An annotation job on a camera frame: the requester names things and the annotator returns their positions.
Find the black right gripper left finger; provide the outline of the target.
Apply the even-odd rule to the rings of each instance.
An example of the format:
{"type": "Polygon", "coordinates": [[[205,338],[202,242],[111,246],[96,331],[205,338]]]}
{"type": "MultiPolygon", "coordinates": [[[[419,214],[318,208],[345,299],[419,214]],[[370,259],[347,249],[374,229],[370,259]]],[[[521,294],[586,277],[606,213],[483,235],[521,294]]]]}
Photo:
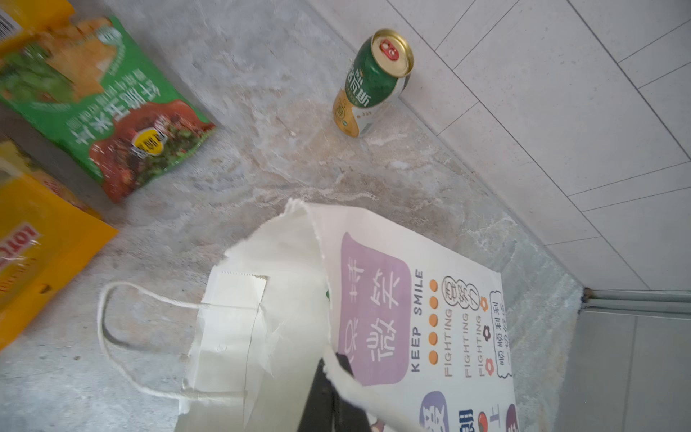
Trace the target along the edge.
{"type": "Polygon", "coordinates": [[[324,361],[317,365],[310,392],[302,412],[298,432],[331,432],[334,422],[334,392],[324,371],[324,361]]]}

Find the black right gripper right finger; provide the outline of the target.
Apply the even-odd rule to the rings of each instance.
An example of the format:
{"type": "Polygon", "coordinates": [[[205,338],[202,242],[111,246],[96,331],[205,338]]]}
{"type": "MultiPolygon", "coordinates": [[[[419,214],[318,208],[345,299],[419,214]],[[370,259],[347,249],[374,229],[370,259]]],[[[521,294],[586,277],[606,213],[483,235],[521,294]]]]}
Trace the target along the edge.
{"type": "Polygon", "coordinates": [[[334,430],[336,432],[370,432],[372,430],[367,414],[362,409],[346,401],[333,385],[334,430]]]}

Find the white printed paper bag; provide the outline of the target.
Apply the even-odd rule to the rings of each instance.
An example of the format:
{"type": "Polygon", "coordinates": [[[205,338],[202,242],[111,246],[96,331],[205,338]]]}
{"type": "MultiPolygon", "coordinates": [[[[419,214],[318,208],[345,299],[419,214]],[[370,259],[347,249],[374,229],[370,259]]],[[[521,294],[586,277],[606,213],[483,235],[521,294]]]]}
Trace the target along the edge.
{"type": "Polygon", "coordinates": [[[516,431],[499,273],[362,208],[291,200],[212,268],[179,431],[297,431],[320,360],[371,431],[516,431]]]}

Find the orange snack pack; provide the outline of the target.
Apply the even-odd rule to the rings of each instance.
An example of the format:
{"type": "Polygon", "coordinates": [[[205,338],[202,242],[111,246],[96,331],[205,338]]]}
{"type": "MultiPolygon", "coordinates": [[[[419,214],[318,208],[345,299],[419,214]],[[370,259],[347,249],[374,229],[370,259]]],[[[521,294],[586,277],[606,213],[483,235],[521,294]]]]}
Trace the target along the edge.
{"type": "Polygon", "coordinates": [[[118,231],[1,140],[1,345],[12,344],[118,231]]]}

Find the green snack bag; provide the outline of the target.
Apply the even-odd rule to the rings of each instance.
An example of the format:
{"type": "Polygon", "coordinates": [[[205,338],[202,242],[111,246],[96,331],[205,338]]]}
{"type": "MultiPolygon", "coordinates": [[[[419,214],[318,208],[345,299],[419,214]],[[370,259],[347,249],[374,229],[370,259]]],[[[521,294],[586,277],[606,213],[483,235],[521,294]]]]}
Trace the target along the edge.
{"type": "Polygon", "coordinates": [[[1,100],[118,203],[214,131],[116,17],[39,34],[1,58],[1,100]]]}

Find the yellow mango snack bag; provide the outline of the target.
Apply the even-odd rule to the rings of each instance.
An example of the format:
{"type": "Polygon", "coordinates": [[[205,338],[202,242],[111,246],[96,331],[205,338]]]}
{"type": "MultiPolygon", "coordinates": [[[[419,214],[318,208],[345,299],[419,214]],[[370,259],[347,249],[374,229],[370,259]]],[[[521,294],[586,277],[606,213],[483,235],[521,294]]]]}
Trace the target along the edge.
{"type": "Polygon", "coordinates": [[[1,53],[68,24],[75,13],[66,0],[1,0],[1,53]]]}

